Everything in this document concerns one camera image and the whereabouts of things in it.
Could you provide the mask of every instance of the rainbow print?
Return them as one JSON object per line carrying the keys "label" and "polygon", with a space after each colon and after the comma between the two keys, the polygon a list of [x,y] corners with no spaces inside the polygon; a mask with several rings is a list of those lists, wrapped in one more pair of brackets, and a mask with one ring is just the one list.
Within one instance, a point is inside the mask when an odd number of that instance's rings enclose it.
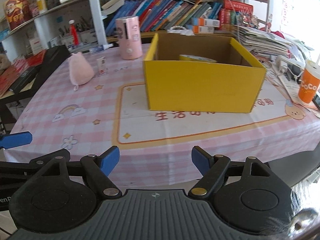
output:
{"label": "rainbow print", "polygon": [[76,108],[80,108],[80,106],[78,106],[78,105],[68,105],[68,106],[62,108],[58,114],[63,114],[64,112],[69,111],[69,110],[74,111]]}

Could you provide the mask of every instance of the table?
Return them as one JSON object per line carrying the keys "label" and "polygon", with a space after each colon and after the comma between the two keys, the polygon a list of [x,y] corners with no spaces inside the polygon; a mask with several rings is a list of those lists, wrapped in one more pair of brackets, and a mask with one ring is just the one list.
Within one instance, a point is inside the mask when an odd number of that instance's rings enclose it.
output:
{"label": "table", "polygon": [[0,106],[34,96],[43,83],[61,65],[61,63],[69,57],[69,55],[70,53],[64,45],[48,49],[44,55],[43,63],[40,66],[37,66],[39,68],[37,76],[18,94],[14,94],[12,91],[8,90],[0,97]]}
{"label": "table", "polygon": [[[148,46],[143,45],[144,53]],[[8,161],[28,162],[60,148],[75,161],[118,145],[120,162],[110,179],[119,187],[141,187],[200,178],[191,162],[194,145],[233,161],[256,156],[268,162],[313,150],[320,140],[320,119],[293,105],[268,80],[250,114],[149,111],[143,58],[122,60],[118,48],[85,54],[96,73],[102,56],[108,72],[77,91],[67,61],[48,78],[12,130],[30,131],[33,141],[6,150]]]}

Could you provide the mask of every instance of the cable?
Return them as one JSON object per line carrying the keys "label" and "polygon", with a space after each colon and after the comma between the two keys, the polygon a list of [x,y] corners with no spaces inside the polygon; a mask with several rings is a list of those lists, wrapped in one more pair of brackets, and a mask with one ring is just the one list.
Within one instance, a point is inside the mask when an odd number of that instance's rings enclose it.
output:
{"label": "cable", "polygon": [[0,227],[0,230],[1,230],[2,232],[6,233],[6,234],[9,235],[9,236],[12,236],[12,234],[10,234],[9,232],[7,232],[6,230],[4,230],[4,229],[1,228],[1,227]]}
{"label": "cable", "polygon": [[233,4],[232,4],[231,0],[228,0],[228,1],[230,2],[231,6],[232,6],[232,9],[233,9],[233,11],[235,12],[235,17],[236,17],[236,20],[237,20],[238,41],[239,41],[239,43],[241,43],[241,40],[240,40],[240,28],[239,28],[239,21],[238,21],[237,13],[236,13],[235,8],[233,7]]}

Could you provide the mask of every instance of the white box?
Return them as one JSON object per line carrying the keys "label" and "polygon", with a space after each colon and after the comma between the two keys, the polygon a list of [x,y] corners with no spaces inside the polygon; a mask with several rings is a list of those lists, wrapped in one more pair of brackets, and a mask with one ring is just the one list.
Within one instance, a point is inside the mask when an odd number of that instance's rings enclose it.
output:
{"label": "white box", "polygon": [[71,47],[74,45],[74,40],[73,40],[73,36],[66,36],[61,38],[61,44],[65,45],[67,48]]}
{"label": "white box", "polygon": [[41,41],[38,37],[30,39],[29,42],[33,55],[38,54],[40,51],[43,50]]}
{"label": "white box", "polygon": [[11,102],[6,104],[7,108],[11,112],[12,116],[18,120],[23,110],[25,109],[20,103],[14,104],[17,102]]}
{"label": "white box", "polygon": [[193,18],[192,25],[197,26],[208,26],[208,27],[220,27],[220,21],[214,19],[204,19],[204,18]]}
{"label": "white box", "polygon": [[50,40],[50,46],[53,48],[55,46],[59,46],[61,45],[61,40],[60,40],[60,37],[57,36],[57,37],[54,37],[52,40]]}
{"label": "white box", "polygon": [[97,35],[94,29],[80,33],[80,38],[83,44],[97,42]]}
{"label": "white box", "polygon": [[187,28],[193,33],[214,33],[214,27],[187,25]]}

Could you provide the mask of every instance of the stack of papers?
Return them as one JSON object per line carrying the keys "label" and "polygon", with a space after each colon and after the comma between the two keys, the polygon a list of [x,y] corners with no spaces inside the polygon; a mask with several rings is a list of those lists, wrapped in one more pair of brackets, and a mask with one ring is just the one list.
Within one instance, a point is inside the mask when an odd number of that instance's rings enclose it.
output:
{"label": "stack of papers", "polygon": [[289,57],[292,43],[273,33],[266,33],[257,29],[239,26],[241,44],[254,56],[265,57],[282,55]]}

